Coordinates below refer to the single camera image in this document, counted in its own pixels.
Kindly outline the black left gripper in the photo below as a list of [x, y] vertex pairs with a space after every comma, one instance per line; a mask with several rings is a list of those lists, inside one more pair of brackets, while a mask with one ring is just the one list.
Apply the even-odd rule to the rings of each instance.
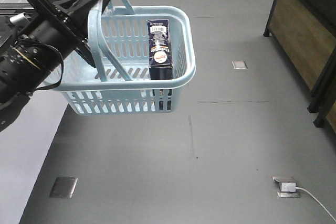
[[[95, 62], [89, 46], [88, 19], [89, 12], [100, 0], [27, 0], [39, 17], [41, 23], [34, 27], [35, 38], [44, 45], [54, 46], [64, 57], [76, 51], [83, 59], [95, 67]], [[103, 14], [110, 0], [102, 0], [101, 13]]]

